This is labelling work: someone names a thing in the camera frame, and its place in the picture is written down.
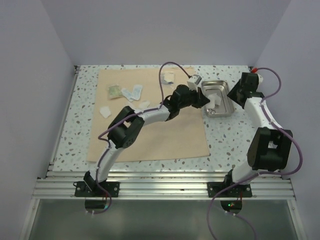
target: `beige mat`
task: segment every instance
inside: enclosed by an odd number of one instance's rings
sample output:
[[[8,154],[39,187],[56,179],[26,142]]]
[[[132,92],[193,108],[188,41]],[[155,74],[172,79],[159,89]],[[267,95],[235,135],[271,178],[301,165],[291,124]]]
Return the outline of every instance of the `beige mat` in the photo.
[[[164,72],[175,74],[174,89],[179,84],[187,84],[187,76],[179,68],[164,68]],[[192,75],[194,69],[186,68]],[[150,107],[161,102],[161,92],[158,82],[157,68],[134,70],[104,70],[98,76],[95,96],[91,138],[87,160],[96,162],[106,147],[106,142],[98,140],[98,135],[105,131],[119,111],[128,105],[124,97],[108,99],[108,86],[118,84],[132,92],[134,85],[143,85],[141,98],[132,103],[138,107],[144,100],[151,102]],[[164,97],[174,91],[170,86],[164,85]],[[103,118],[99,110],[109,106],[111,116]],[[133,162],[146,160],[167,160],[204,157],[209,155],[205,129],[200,109],[186,107],[180,114],[167,122],[157,122],[142,128],[139,136],[132,146],[124,150],[117,162]]]

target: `metal tray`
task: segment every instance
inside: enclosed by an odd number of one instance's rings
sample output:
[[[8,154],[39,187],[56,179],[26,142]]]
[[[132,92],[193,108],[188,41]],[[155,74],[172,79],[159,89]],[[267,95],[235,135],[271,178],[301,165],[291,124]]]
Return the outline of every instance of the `metal tray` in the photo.
[[[203,81],[202,89],[204,95],[217,94],[221,98],[220,106],[215,106],[214,109],[204,107],[205,114],[209,118],[229,117],[235,112],[235,107],[227,94],[229,93],[228,83],[224,80]]]

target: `black mounting plate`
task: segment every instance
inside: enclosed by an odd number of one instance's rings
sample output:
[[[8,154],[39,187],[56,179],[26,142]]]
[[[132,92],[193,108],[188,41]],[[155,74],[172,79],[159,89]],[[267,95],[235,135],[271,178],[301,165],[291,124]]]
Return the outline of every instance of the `black mounting plate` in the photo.
[[[220,192],[223,189],[222,182],[212,181],[212,182],[208,182],[206,186],[207,186],[209,198],[213,198],[218,192]],[[247,185],[237,185],[231,188],[230,190],[221,193],[219,195],[219,198],[237,198],[239,197],[241,192],[242,192],[243,198],[252,197],[251,186],[250,184],[247,184]]]
[[[113,198],[117,198],[120,189],[120,182],[118,181],[104,181],[99,183],[101,187],[108,191]],[[90,191],[89,187],[84,181],[76,181],[73,183],[75,186],[75,197],[80,198],[99,198],[105,197],[106,194],[100,188],[97,187],[95,191]]]

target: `white wall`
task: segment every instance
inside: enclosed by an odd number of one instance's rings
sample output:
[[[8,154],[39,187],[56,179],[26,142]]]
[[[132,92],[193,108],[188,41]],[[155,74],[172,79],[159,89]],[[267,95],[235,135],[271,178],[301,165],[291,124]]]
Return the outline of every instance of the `white wall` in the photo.
[[[320,199],[320,1],[292,0],[270,41],[257,61],[282,77],[283,87],[268,101],[277,121],[300,144],[304,156],[302,169],[291,177],[299,212],[309,239],[317,240]],[[265,71],[262,89],[277,87],[276,79]],[[291,148],[288,170],[298,164],[298,153]]]
[[[75,64],[254,64],[290,0],[42,0]]]
[[[73,65],[40,0],[0,3],[0,238],[18,239],[48,168]]]

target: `table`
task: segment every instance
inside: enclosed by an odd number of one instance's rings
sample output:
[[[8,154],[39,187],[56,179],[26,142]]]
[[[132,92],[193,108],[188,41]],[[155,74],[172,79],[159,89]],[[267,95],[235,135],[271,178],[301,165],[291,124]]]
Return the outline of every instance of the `table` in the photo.
[[[101,69],[159,68],[159,65],[82,65],[70,100],[63,131],[54,157],[53,172],[86,172],[95,163],[87,162],[95,93]],[[231,89],[248,72],[245,65],[184,65],[194,67],[205,80],[225,80]],[[158,79],[150,79],[158,84]],[[231,117],[208,118],[203,124],[210,151],[208,157],[117,162],[111,172],[227,172],[243,161],[256,132],[248,114],[234,104]]]

